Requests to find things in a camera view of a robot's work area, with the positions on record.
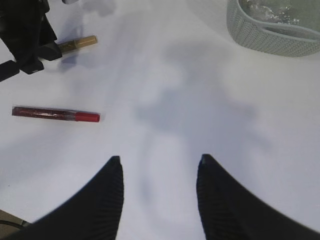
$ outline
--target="water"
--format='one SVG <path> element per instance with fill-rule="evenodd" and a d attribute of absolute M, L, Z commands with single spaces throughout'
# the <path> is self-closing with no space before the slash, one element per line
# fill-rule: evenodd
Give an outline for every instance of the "water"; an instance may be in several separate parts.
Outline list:
<path fill-rule="evenodd" d="M 320 32 L 320 0 L 239 0 L 252 18 Z"/>

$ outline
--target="white table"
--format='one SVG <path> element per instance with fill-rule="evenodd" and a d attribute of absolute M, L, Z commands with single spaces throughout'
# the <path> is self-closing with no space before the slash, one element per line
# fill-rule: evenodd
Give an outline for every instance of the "white table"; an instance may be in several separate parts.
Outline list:
<path fill-rule="evenodd" d="M 120 155 L 119 239 L 205 239 L 196 177 L 210 153 L 266 203 L 320 231 L 320 53 L 238 46 L 224 0 L 50 6 L 61 42 L 99 43 L 0 83 L 0 209 L 34 222 Z M 4 44 L 0 52 L 12 59 Z M 13 117 L 14 105 L 100 112 L 102 121 Z"/>

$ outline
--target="gray basket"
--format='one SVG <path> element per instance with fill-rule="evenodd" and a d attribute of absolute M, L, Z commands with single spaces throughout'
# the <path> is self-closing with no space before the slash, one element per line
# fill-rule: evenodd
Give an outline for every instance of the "gray basket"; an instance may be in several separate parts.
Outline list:
<path fill-rule="evenodd" d="M 320 33 L 305 27 L 268 23 L 248 16 L 239 0 L 228 0 L 227 27 L 239 45 L 285 57 L 302 57 L 320 51 Z"/>

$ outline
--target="white surface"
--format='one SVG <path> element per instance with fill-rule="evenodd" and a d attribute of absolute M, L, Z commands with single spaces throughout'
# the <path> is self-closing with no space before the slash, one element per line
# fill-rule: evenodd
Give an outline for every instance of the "white surface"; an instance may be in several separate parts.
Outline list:
<path fill-rule="evenodd" d="M 236 45 L 224 0 L 51 1 L 61 41 L 99 43 L 0 84 L 0 209 L 35 221 L 113 155 L 124 168 L 118 239 L 205 239 L 201 154 L 320 231 L 320 54 Z M 0 60 L 11 58 L 2 44 Z M 13 105 L 102 114 L 101 123 L 11 116 Z"/>

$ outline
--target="black cable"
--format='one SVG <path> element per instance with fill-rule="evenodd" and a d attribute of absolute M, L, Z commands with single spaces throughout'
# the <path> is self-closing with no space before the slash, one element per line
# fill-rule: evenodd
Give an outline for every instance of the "black cable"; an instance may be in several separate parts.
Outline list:
<path fill-rule="evenodd" d="M 17 229 L 23 229 L 24 228 L 20 224 L 15 223 L 15 222 L 11 222 L 11 221 L 0 220 L 0 224 L 1 225 L 11 226 L 11 227 L 14 227 L 14 228 L 17 228 Z"/>

